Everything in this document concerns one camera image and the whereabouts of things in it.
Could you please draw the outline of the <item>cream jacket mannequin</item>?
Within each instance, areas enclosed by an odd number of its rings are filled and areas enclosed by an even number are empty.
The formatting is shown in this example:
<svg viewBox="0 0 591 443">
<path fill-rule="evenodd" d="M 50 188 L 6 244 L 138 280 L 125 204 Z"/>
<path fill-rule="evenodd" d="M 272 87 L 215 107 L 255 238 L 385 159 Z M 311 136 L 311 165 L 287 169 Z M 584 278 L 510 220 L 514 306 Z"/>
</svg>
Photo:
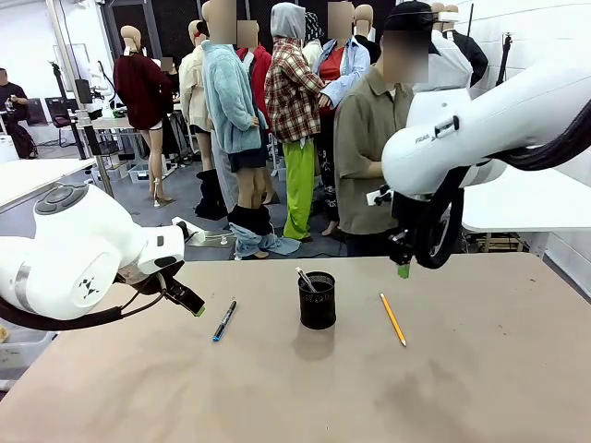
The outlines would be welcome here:
<svg viewBox="0 0 591 443">
<path fill-rule="evenodd" d="M 194 45 L 191 53 L 181 60 L 179 68 L 179 88 L 181 112 L 190 127 L 195 127 L 202 170 L 213 169 L 211 149 L 212 121 L 206 103 L 204 80 L 202 76 L 202 43 L 209 39 L 207 22 L 193 20 L 188 24 L 188 35 Z"/>
</svg>

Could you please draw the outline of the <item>large white table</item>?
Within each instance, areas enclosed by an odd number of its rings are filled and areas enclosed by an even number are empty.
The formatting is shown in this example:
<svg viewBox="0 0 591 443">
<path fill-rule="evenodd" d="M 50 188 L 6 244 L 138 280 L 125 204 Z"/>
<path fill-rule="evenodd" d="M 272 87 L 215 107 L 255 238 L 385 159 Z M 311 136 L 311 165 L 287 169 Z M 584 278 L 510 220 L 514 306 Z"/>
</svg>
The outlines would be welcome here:
<svg viewBox="0 0 591 443">
<path fill-rule="evenodd" d="M 475 233 L 591 230 L 591 187 L 555 170 L 512 167 L 464 192 L 463 226 Z"/>
</svg>

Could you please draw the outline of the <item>empty clear plastic bin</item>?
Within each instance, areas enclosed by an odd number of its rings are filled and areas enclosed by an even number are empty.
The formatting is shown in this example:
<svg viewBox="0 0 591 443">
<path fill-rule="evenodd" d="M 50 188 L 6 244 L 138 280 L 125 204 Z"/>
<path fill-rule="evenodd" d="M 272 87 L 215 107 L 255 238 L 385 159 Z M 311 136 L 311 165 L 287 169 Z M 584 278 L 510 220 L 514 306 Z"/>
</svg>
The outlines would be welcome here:
<svg viewBox="0 0 591 443">
<path fill-rule="evenodd" d="M 30 366 L 52 343 L 56 333 L 35 329 L 11 329 L 0 343 L 0 371 Z"/>
</svg>

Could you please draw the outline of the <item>white floor base plate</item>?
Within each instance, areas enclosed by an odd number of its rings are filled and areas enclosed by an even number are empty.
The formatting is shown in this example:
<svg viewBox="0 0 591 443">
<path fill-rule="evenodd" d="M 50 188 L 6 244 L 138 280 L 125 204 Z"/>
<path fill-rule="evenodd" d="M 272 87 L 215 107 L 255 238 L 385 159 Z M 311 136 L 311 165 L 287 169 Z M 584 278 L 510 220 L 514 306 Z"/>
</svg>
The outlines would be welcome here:
<svg viewBox="0 0 591 443">
<path fill-rule="evenodd" d="M 199 231 L 192 233 L 186 241 L 187 246 L 230 248 L 235 243 L 235 236 L 230 231 Z"/>
</svg>

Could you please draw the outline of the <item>black office chair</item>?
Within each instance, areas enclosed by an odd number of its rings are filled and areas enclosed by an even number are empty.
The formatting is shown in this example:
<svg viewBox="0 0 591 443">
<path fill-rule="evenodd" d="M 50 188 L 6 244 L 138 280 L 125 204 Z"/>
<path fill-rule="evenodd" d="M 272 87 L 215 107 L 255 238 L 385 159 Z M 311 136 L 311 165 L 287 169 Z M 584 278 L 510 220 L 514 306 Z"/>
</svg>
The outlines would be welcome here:
<svg viewBox="0 0 591 443">
<path fill-rule="evenodd" d="M 45 104 L 52 124 L 58 129 L 58 136 L 61 136 L 61 129 L 70 127 L 72 115 L 78 109 L 78 104 L 75 99 L 63 97 L 45 98 Z"/>
</svg>

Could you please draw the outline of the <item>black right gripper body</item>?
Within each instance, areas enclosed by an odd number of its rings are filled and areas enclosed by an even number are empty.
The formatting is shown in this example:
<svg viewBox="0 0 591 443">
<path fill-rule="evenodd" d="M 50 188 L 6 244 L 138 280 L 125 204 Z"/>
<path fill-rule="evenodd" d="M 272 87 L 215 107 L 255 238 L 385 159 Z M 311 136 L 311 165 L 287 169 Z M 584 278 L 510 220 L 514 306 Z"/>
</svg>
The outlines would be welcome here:
<svg viewBox="0 0 591 443">
<path fill-rule="evenodd" d="M 388 236 L 389 257 L 398 266 L 410 264 L 415 255 L 415 237 L 414 229 L 403 229 Z"/>
</svg>

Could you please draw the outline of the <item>black marker with blue cap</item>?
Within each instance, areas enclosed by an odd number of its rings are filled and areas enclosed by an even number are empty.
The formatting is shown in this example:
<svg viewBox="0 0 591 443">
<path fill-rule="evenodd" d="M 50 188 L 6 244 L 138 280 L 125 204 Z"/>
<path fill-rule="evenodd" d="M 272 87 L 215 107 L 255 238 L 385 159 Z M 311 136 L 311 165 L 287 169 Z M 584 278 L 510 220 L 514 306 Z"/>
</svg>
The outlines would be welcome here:
<svg viewBox="0 0 591 443">
<path fill-rule="evenodd" d="M 228 325 L 228 323 L 230 322 L 235 309 L 237 307 L 237 301 L 233 300 L 232 303 L 230 304 L 230 306 L 228 307 L 226 313 L 224 314 L 223 319 L 221 320 L 220 324 L 218 325 L 216 331 L 214 332 L 213 336 L 212 336 L 212 341 L 213 342 L 218 342 L 221 337 L 223 336 L 223 333 Z"/>
</svg>

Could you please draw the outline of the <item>black tripod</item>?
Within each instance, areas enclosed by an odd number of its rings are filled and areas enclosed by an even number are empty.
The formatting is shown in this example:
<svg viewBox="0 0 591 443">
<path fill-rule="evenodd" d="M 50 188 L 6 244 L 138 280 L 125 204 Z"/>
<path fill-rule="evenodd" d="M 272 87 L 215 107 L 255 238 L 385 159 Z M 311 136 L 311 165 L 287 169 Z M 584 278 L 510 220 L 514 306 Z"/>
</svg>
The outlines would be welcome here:
<svg viewBox="0 0 591 443">
<path fill-rule="evenodd" d="M 499 67 L 499 74 L 495 83 L 495 86 L 499 86 L 502 84 L 506 79 L 506 70 L 507 70 L 507 62 L 509 57 L 509 52 L 512 48 L 513 44 L 513 34 L 511 32 L 507 32 L 503 35 L 503 43 L 502 43 L 502 55 L 501 55 L 501 62 Z"/>
</svg>

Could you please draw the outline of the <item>black jacket mannequin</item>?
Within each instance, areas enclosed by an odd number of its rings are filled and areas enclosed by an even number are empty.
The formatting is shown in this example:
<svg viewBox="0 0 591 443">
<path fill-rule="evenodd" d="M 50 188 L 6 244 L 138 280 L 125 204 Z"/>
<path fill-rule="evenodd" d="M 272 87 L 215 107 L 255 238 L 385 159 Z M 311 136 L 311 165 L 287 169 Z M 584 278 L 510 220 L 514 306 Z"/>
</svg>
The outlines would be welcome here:
<svg viewBox="0 0 591 443">
<path fill-rule="evenodd" d="M 455 29 L 453 22 L 445 21 L 442 33 L 447 40 L 456 44 L 470 63 L 473 69 L 470 87 L 474 87 L 484 77 L 488 68 L 488 58 L 471 36 L 464 35 Z"/>
</svg>

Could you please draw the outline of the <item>plaid shirt hooded mannequin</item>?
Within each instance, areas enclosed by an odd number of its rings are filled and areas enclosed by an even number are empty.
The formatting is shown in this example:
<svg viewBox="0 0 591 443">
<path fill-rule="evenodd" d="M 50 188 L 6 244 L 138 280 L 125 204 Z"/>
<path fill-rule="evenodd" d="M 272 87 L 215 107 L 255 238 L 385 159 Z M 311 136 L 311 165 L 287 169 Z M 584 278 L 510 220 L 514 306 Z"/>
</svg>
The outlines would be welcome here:
<svg viewBox="0 0 591 443">
<path fill-rule="evenodd" d="M 314 137 L 320 132 L 318 96 L 323 89 L 301 43 L 306 34 L 306 9 L 281 2 L 271 9 L 273 48 L 265 78 L 265 103 L 271 132 L 282 144 L 286 168 L 287 218 L 285 237 L 310 238 L 310 216 L 315 185 Z"/>
</svg>

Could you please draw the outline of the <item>red jacket mannequin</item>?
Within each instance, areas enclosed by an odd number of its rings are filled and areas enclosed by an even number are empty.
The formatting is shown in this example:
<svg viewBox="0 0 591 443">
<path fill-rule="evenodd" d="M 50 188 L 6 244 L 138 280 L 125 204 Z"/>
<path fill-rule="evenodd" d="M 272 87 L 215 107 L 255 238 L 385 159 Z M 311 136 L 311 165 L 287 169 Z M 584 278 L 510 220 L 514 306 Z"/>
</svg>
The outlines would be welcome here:
<svg viewBox="0 0 591 443">
<path fill-rule="evenodd" d="M 265 79 L 271 65 L 271 54 L 259 42 L 259 24 L 256 20 L 237 21 L 236 53 L 247 71 L 258 110 L 264 116 L 265 133 L 269 133 L 269 116 L 265 104 Z"/>
</svg>

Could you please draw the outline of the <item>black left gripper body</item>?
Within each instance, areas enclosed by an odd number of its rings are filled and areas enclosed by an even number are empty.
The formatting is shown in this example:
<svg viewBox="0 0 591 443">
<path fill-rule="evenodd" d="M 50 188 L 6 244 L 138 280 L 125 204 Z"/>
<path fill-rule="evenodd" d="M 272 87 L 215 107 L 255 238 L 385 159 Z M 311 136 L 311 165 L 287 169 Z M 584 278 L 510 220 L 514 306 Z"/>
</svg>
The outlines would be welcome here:
<svg viewBox="0 0 591 443">
<path fill-rule="evenodd" d="M 144 295 L 160 294 L 165 290 L 173 297 L 177 297 L 185 293 L 185 286 L 175 278 L 181 268 L 182 264 L 173 264 L 150 275 L 144 274 L 138 269 L 136 273 L 127 276 L 124 276 L 123 272 L 118 272 L 115 276 L 115 283 L 131 286 Z"/>
</svg>

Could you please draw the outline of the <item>yellow pencil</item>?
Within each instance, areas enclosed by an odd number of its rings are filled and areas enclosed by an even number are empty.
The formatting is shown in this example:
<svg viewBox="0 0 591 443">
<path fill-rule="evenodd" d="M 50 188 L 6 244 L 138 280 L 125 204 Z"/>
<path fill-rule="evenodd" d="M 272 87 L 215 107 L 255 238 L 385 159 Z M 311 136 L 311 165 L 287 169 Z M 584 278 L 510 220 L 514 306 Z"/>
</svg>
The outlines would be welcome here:
<svg viewBox="0 0 591 443">
<path fill-rule="evenodd" d="M 396 333 L 396 336 L 398 337 L 398 339 L 399 339 L 400 343 L 403 345 L 403 347 L 406 347 L 407 346 L 407 343 L 406 343 L 406 339 L 405 339 L 404 333 L 403 333 L 403 331 L 402 331 L 402 329 L 401 329 L 401 327 L 400 327 L 400 325 L 398 323 L 398 320 L 397 320 L 397 318 L 396 318 L 396 316 L 395 316 L 395 314 L 394 314 L 394 312 L 393 312 L 393 310 L 391 308 L 391 305 L 390 305 L 390 303 L 389 303 L 389 301 L 388 301 L 388 299 L 387 299 L 387 297 L 386 297 L 386 295 L 384 293 L 380 293 L 380 300 L 382 301 L 382 304 L 384 306 L 384 309 L 385 309 L 385 311 L 386 311 L 386 313 L 387 313 L 387 315 L 388 315 L 388 317 L 389 317 L 389 319 L 390 319 L 390 321 L 392 323 L 392 326 L 393 326 L 393 329 L 394 329 L 394 331 Z"/>
</svg>

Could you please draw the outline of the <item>white and black pen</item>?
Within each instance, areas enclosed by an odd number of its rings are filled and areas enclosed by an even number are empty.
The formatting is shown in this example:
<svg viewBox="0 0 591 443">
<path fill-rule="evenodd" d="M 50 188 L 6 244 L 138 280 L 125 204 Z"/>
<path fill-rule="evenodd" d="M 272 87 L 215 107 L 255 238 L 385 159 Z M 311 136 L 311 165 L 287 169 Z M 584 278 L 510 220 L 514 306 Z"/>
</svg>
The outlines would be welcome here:
<svg viewBox="0 0 591 443">
<path fill-rule="evenodd" d="M 315 289 L 315 287 L 314 287 L 311 279 L 308 277 L 308 275 L 299 267 L 296 267 L 295 271 L 298 275 L 299 280 L 301 281 L 301 286 L 306 288 L 311 293 L 316 293 L 317 290 Z"/>
</svg>

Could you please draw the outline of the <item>black mesh pen holder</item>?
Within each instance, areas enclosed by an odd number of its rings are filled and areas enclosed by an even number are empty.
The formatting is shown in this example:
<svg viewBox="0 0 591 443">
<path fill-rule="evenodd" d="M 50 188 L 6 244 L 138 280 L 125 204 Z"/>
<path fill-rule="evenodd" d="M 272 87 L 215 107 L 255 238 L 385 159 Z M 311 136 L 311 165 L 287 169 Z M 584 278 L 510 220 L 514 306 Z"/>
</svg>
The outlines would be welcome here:
<svg viewBox="0 0 591 443">
<path fill-rule="evenodd" d="M 323 271 L 306 275 L 314 290 L 302 278 L 298 279 L 300 322 L 309 329 L 328 329 L 336 322 L 335 279 Z"/>
</svg>

